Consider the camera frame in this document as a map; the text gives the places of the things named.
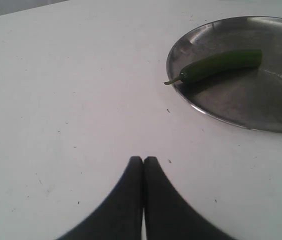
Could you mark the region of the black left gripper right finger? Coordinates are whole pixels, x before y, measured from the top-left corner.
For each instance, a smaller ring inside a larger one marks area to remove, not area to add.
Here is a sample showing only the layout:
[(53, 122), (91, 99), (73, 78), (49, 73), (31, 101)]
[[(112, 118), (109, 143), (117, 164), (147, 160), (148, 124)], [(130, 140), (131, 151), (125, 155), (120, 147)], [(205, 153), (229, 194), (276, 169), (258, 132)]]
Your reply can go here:
[(148, 240), (232, 240), (177, 192), (154, 156), (143, 162), (143, 204)]

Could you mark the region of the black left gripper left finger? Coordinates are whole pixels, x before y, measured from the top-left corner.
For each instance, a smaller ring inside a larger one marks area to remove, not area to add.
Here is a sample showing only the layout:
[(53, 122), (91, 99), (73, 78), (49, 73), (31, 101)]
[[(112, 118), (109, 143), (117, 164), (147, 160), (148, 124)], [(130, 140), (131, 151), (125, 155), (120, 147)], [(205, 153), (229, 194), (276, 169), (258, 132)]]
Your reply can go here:
[(60, 240), (140, 240), (143, 221), (143, 161), (132, 156), (110, 194)]

